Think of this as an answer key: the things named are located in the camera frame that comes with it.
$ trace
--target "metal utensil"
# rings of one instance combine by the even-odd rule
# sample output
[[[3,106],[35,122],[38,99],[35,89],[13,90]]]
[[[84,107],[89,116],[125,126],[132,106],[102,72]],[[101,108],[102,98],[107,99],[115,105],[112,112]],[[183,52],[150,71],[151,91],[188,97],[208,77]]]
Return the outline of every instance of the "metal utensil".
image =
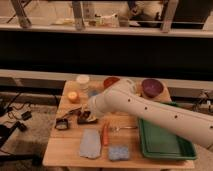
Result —
[[[109,130],[112,131],[112,132],[118,132],[120,131],[121,129],[137,129],[138,127],[137,126],[124,126],[124,127],[110,127]]]

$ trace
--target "sponge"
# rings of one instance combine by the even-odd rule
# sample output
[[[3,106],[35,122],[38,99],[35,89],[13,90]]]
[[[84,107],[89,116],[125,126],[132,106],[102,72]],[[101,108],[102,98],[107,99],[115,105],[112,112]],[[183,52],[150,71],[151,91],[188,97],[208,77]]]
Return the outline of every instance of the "sponge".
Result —
[[[109,160],[129,160],[129,148],[127,146],[109,146]]]

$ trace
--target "floor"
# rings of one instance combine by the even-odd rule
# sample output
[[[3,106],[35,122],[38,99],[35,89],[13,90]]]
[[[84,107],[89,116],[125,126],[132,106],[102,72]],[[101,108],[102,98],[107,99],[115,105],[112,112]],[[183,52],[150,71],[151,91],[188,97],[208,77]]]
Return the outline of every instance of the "floor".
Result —
[[[125,6],[124,2],[115,1],[113,4],[111,2],[95,2],[94,11],[97,15],[108,16],[118,13],[122,7]],[[32,1],[26,6],[25,12],[33,25],[43,25],[49,26],[61,19],[71,19],[73,20],[73,11],[71,7],[71,2],[69,1]],[[8,0],[0,1],[0,24],[6,23],[14,15],[15,11],[12,4]],[[204,25],[204,30],[212,30],[212,16],[209,16],[207,22]],[[17,17],[14,17],[10,24],[18,24]]]
[[[10,93],[9,98],[15,96],[15,93]],[[12,154],[23,154],[23,153],[35,153],[37,155],[43,156],[48,137],[50,135],[51,128],[54,124],[54,117],[57,111],[56,104],[58,103],[54,96],[52,95],[38,95],[38,94],[22,94],[18,97],[16,103],[12,106],[16,108],[21,107],[25,102],[30,102],[30,107],[26,104],[22,110],[14,110],[14,114],[19,117],[24,111],[30,110],[32,112],[32,118],[24,121],[23,123],[27,126],[28,130],[26,132],[20,132],[16,130],[14,134],[10,137],[8,142],[1,148],[2,150],[12,153]],[[0,118],[0,123],[9,120],[8,115]],[[211,171],[213,168],[213,154],[202,147],[195,146],[197,152],[197,160],[195,160],[194,171]],[[81,171],[85,168],[62,168],[62,167],[34,167],[31,165],[30,161],[23,162],[5,162],[0,165],[0,171],[5,170],[35,170],[35,171]],[[103,169],[105,171],[114,170],[130,170],[130,169]],[[135,171],[159,171],[159,169],[134,169]]]

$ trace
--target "bowl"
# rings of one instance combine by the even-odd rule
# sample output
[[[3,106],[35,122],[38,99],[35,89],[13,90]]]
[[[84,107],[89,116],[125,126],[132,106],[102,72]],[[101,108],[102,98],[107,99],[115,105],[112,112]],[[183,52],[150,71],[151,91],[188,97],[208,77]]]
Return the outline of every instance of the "bowl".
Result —
[[[146,96],[154,98],[163,92],[163,84],[153,78],[145,79],[142,81],[142,89]]]

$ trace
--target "black backdrop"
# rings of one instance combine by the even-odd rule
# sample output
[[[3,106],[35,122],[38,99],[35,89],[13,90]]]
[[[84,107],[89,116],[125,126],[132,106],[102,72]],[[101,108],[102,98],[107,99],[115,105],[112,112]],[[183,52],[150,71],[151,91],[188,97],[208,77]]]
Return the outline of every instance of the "black backdrop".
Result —
[[[213,38],[0,31],[0,68],[213,80]]]

